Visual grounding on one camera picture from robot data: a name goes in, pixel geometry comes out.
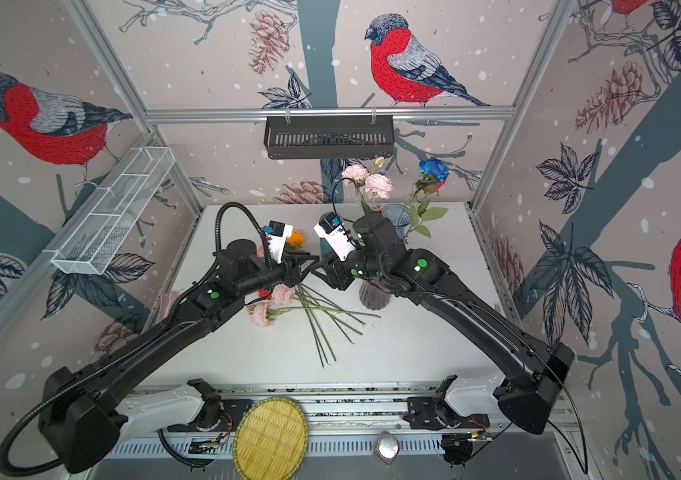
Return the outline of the pink carnation bunch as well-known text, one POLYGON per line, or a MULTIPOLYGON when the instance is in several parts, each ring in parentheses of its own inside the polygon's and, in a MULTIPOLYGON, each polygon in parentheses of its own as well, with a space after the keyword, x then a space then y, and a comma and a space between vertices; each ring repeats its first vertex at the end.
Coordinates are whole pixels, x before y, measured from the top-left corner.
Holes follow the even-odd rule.
MULTIPOLYGON (((246 311, 250 314, 252 322, 260 327, 268 327, 280 315, 302 311, 300 309, 300 302, 296 298, 296 287, 288 288, 282 284, 276 285, 274 289, 268 290, 272 292, 272 299, 256 298, 254 301, 246 304, 246 311)), ((378 318, 378 315, 368 314, 372 315, 368 318, 378 318)))
POLYGON ((393 186, 382 170, 384 160, 382 156, 374 158, 372 169, 361 164, 353 164, 342 171, 341 181, 353 188, 355 198, 364 214, 374 212, 381 200, 388 200, 391 197, 393 186))

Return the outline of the blue artificial rose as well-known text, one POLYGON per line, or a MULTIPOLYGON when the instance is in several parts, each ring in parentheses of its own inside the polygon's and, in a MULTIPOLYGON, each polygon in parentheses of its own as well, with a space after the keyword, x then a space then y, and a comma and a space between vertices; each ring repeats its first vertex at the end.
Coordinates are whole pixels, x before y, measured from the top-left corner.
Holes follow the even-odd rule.
MULTIPOLYGON (((431 176, 431 177, 436 177, 439 180, 443 180, 444 184, 448 178, 449 175, 449 169, 446 167, 446 165, 439 159, 436 158, 429 158, 428 160, 421 160, 419 162, 419 176, 418 178, 413 182, 413 184, 417 181, 420 180, 421 178, 424 178, 425 176, 431 176)), ((406 199, 406 202, 404 205, 408 208, 410 204, 410 195, 412 194, 413 191, 413 184, 411 188, 411 192, 406 199)))

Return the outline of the pink grey glass vase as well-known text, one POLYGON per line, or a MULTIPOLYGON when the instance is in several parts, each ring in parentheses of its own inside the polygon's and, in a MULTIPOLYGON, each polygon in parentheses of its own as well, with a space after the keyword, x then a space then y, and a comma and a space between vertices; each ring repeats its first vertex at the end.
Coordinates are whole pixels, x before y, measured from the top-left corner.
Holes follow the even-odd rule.
POLYGON ((361 305, 371 311, 382 310, 390 302, 390 294, 383 290, 377 281, 362 282, 358 296, 361 305))

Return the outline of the red artificial rose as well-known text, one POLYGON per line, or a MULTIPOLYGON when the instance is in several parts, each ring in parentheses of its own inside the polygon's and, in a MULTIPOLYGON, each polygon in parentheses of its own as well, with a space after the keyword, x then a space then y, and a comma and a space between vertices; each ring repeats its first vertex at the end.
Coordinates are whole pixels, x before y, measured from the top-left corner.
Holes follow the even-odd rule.
POLYGON ((425 226, 426 222, 438 220, 448 212, 446 207, 440 207, 432 202, 432 198, 438 196, 442 186, 443 180, 431 176, 425 176, 413 184, 408 207, 411 231, 427 238, 431 237, 430 230, 425 226))

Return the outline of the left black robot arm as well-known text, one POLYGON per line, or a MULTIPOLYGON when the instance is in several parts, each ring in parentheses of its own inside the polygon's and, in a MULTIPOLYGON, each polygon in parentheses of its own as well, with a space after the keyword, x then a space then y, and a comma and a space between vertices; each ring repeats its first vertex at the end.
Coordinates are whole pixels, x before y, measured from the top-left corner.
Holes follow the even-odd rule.
POLYGON ((0 444, 0 473, 26 477, 64 466, 80 473, 104 459, 120 440, 128 416, 118 404, 142 380, 192 343, 216 332, 246 306, 246 296, 278 284, 300 284, 320 258, 286 254, 282 261, 258 257, 256 244, 238 239, 216 245, 214 263, 190 289, 172 303, 160 323, 94 366, 72 373, 54 372, 44 386, 42 402, 18 420, 0 444), (16 466, 12 444, 32 422, 56 459, 36 466, 16 466))

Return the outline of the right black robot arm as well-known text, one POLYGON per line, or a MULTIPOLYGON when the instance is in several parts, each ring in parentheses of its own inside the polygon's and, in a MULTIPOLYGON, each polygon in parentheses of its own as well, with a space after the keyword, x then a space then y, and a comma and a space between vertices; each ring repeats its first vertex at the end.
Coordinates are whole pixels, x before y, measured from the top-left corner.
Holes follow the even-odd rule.
POLYGON ((438 316, 477 347, 504 378, 493 398, 508 422, 533 435, 552 426, 551 412, 574 362, 560 341, 545 342, 523 331, 469 289, 437 255, 409 248, 391 221, 373 212, 347 230, 328 212, 314 233, 330 246, 312 273, 336 290, 354 280, 377 280, 391 294, 438 316))

